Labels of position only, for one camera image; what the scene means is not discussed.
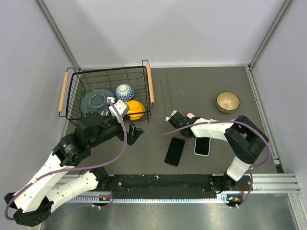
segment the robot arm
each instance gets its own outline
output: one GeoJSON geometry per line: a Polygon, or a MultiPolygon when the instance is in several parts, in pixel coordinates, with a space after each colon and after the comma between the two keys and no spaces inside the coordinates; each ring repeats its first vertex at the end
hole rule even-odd
{"type": "MultiPolygon", "coordinates": [[[[119,100],[115,107],[124,121],[129,119],[125,116],[129,107],[123,101],[119,100]]],[[[144,130],[130,124],[127,133],[128,144],[132,145],[143,132],[144,130]]],[[[81,118],[77,122],[75,132],[60,140],[43,167],[30,180],[29,183],[33,185],[16,197],[11,204],[10,207],[17,209],[13,215],[16,223],[35,226],[68,200],[89,190],[103,189],[108,181],[108,174],[104,168],[92,169],[78,179],[59,187],[54,186],[67,172],[54,173],[39,180],[38,178],[51,171],[74,168],[91,155],[91,148],[115,136],[124,140],[123,129],[116,115],[102,117],[99,113],[90,112],[81,118]]],[[[17,193],[8,193],[4,198],[6,203],[17,193]]]]}
{"type": "MultiPolygon", "coordinates": [[[[183,116],[176,110],[167,121],[175,128],[187,125],[207,122],[205,125],[193,126],[181,130],[181,135],[187,138],[216,138],[227,141],[235,153],[235,157],[226,171],[232,180],[238,181],[245,172],[253,165],[265,148],[265,143],[251,130],[235,123],[214,124],[215,120],[206,120],[195,117],[192,114],[183,116]]],[[[261,132],[247,117],[239,116],[236,121],[240,121],[257,130],[267,141],[268,138],[261,132]]]]}

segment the wire basket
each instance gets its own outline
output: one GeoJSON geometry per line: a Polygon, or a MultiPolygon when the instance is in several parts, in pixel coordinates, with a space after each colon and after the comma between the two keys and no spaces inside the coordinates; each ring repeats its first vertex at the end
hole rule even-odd
{"type": "MultiPolygon", "coordinates": [[[[66,71],[59,103],[59,116],[63,109],[67,80],[68,72],[66,71]]],[[[75,72],[69,85],[64,117],[76,125],[77,121],[84,116],[81,112],[81,99],[88,92],[101,88],[114,92],[121,84],[130,85],[134,90],[133,100],[141,102],[145,108],[144,112],[129,115],[134,115],[135,121],[149,121],[151,108],[154,106],[154,92],[148,60],[143,60],[141,66],[75,72]]]]}

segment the smartphone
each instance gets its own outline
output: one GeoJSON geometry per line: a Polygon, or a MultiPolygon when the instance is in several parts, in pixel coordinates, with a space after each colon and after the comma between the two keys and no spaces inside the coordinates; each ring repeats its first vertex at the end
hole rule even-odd
{"type": "Polygon", "coordinates": [[[195,138],[194,154],[208,157],[210,154],[211,138],[195,138]]]}
{"type": "Polygon", "coordinates": [[[166,164],[170,164],[176,167],[179,165],[184,143],[184,140],[178,138],[172,139],[164,161],[166,164]]]}

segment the blue plate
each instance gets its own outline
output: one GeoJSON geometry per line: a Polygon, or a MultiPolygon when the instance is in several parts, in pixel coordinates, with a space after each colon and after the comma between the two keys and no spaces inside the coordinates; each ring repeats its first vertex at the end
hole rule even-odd
{"type": "Polygon", "coordinates": [[[108,89],[96,89],[87,93],[81,99],[81,111],[83,114],[88,112],[98,112],[102,116],[109,115],[109,104],[107,102],[108,97],[114,97],[112,91],[108,89]]]}

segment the wooden bowl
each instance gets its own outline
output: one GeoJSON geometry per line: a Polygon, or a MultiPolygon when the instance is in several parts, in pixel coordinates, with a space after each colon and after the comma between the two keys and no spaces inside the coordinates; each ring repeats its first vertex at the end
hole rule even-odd
{"type": "Polygon", "coordinates": [[[216,97],[217,108],[224,113],[232,113],[240,106],[239,97],[233,92],[222,92],[216,97]]]}

